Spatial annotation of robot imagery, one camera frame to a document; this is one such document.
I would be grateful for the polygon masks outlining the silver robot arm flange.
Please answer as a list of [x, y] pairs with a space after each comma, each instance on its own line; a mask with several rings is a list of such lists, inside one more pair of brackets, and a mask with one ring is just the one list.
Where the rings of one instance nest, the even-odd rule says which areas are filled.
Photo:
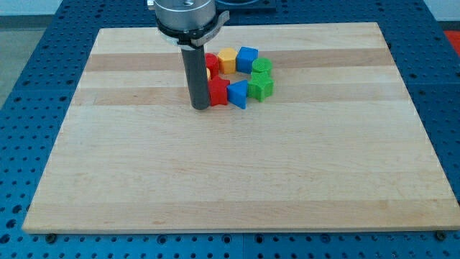
[[147, 7], [165, 40], [184, 50], [203, 47], [230, 19], [214, 0], [147, 0]]

